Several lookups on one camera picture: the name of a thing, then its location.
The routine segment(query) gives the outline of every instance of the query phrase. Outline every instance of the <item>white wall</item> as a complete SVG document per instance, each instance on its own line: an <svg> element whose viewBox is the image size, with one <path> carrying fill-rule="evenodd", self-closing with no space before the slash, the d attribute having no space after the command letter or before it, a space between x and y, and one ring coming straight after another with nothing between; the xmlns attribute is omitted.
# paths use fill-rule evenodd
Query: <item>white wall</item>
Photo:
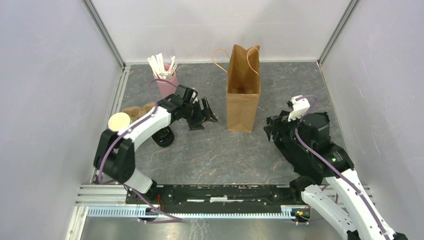
<svg viewBox="0 0 424 240"><path fill-rule="evenodd" d="M80 0L3 0L0 30L0 239L61 240L120 67Z"/></svg>
<svg viewBox="0 0 424 240"><path fill-rule="evenodd" d="M423 239L424 5L360 1L323 64L344 141L376 206Z"/></svg>
<svg viewBox="0 0 424 240"><path fill-rule="evenodd" d="M259 44L263 61L314 61L349 0L94 0L126 62L158 53L210 62ZM228 61L225 53L217 60Z"/></svg>

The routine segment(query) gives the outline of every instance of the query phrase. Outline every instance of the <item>wire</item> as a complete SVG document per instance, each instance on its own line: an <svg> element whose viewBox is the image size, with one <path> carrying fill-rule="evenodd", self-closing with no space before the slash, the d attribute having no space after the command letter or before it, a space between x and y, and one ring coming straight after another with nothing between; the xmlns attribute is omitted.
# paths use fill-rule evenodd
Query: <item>wire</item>
<svg viewBox="0 0 424 240"><path fill-rule="evenodd" d="M139 197L144 203L146 203L147 205L149 205L149 207L151 207L152 209L154 209L156 212L158 212L159 214L162 214L164 216L167 216L167 217L171 218L170 220L162 220L162 221L145 221L144 223L146 223L146 224L164 224L164 223L181 223L183 221L182 218L169 215L168 213L166 213L166 212L160 210L159 208L153 206L153 204L151 204L149 201L147 201L139 191L137 191L137 190L135 190L135 189L132 188L132 192L134 192L135 195L137 195L137 197Z"/></svg>
<svg viewBox="0 0 424 240"><path fill-rule="evenodd" d="M174 87L178 87L177 85L173 84L170 81L164 80L164 79L153 79L148 83L148 88L149 88L149 92L150 92L150 96L153 98L152 95L152 83L153 82L164 82L164 83L168 83ZM144 123L145 121L147 121L148 119L152 118L153 116L155 116L156 112L158 111L158 102L155 101L154 103L154 108L153 108L153 112L151 114L149 114L148 116L146 116L145 118L143 118L142 120L140 120L139 122L137 122L136 124L134 124L133 126L129 127L126 131L124 131L121 135L119 135L115 141L112 142L112 144L109 146L109 148L107 149L106 153L103 156L103 159L101 160L100 163L100 168L98 169L98 182L100 184L107 184L107 183L111 183L114 180L111 181L107 181L104 182L103 181L103 169L105 168L105 162L108 159L109 155L111 154L112 150L114 149L114 147L116 146L116 144L128 133L130 133L133 129L135 129L136 127L138 127L139 125L141 125L142 123ZM124 187L131 189L135 195L137 195L145 204L149 205L152 209L154 209L155 211L157 211L158 213L167 216L169 218L172 218L170 220L163 220L163 221L144 221L144 223L148 223L148 224L164 224L164 223L179 223L182 222L183 219L179 218L179 217L175 217L175 216L171 216L168 213L165 213L163 211L161 211L160 209L158 209L157 207L153 206L149 201L147 201L140 192L138 192L136 189L131 188L128 185L123 184Z"/></svg>
<svg viewBox="0 0 424 240"><path fill-rule="evenodd" d="M304 99L304 98L314 98L315 101L311 104L311 107L306 111L306 113L308 113L312 107L315 106L315 104L318 101L317 96L315 95L305 95L305 96L301 96L298 97L296 99L296 101ZM347 179L344 175L342 175L333 165L331 165L331 163L329 161L327 161L323 156L321 156L318 152L316 152L315 150L313 150L310 146L308 146L302 139L301 136L299 136L299 131L298 128L296 127L294 129L294 133L296 134L296 138L299 141L299 143L304 146L309 152L311 152L313 155L315 155L319 160L321 160L325 165L327 165L327 167L329 167L337 176L339 176L341 179L343 179L349 186L351 186L355 192L358 194L358 196L362 199L363 203L366 205L366 207L369 210L369 213L371 213L372 217L374 218L375 222L378 225L378 228L381 230L381 233L384 235L384 237L386 238L386 240L390 240L389 236L386 234L386 230L382 224L382 222L380 221L379 217L377 216L376 212L373 210L373 208L371 207L371 204L367 201L367 199L365 198L364 194L361 192L361 190L355 186L355 184L353 184L349 179Z"/></svg>

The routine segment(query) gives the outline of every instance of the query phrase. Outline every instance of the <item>paper bag handle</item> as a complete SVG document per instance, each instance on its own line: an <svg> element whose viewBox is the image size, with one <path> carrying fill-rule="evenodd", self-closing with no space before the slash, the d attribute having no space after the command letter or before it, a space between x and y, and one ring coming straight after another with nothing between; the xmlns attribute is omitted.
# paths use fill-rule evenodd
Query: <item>paper bag handle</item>
<svg viewBox="0 0 424 240"><path fill-rule="evenodd" d="M246 57L247 58L247 64L249 64L250 69L252 69L252 71L255 72L259 76L259 73L253 69L253 67L251 66L251 63L249 62L249 53L252 49L256 49L257 53L259 53L259 49L257 49L256 47L252 47L251 49L249 49L247 51L247 57Z"/></svg>
<svg viewBox="0 0 424 240"><path fill-rule="evenodd" d="M224 52L226 53L226 56L228 57L228 59L230 59L230 55L228 54L227 50L225 50L225 49L224 49L224 48L222 48L222 47L218 47L217 49L213 50L213 52L212 52L212 62L213 62L216 66L218 66L218 68L220 68L220 69L224 70L224 72L228 73L228 71L227 71L227 70L225 70L222 66L220 66L220 65L219 65L219 64L218 64L218 63L214 60L214 54L215 54L215 52L216 52L217 50L224 50Z"/></svg>

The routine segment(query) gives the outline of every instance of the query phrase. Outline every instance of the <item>gray floor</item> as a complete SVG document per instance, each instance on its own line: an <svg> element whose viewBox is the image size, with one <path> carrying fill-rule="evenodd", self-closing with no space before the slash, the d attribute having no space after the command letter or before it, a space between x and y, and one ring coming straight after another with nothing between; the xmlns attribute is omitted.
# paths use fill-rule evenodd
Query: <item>gray floor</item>
<svg viewBox="0 0 424 240"><path fill-rule="evenodd" d="M186 219L143 224L134 218L88 217L82 240L340 240L325 220L296 226L285 219Z"/></svg>
<svg viewBox="0 0 424 240"><path fill-rule="evenodd" d="M204 124L205 130L188 131L185 120L170 127L174 143L157 146L151 138L136 151L136 167L158 184L288 184L298 175L263 130L266 118L288 110L292 96L314 94L319 103L313 112L328 112L332 140L343 145L327 88L314 62L261 63L261 87L256 120L251 133L227 131L227 75L213 63L179 64L180 84L195 88L207 97L219 123ZM152 102L148 81L149 65L133 65L126 84L121 109ZM153 85L153 95L159 90Z"/></svg>

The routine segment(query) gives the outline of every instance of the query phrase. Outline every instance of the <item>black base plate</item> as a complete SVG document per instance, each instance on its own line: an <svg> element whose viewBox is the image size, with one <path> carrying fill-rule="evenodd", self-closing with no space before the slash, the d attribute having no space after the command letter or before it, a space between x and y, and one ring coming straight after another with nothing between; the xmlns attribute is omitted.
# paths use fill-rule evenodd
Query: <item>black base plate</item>
<svg viewBox="0 0 424 240"><path fill-rule="evenodd" d="M291 188L284 185L169 184L157 185L148 195L152 204L157 204L160 196L167 213L181 214L281 213L281 205L306 205L296 200ZM144 204L131 191L125 203Z"/></svg>

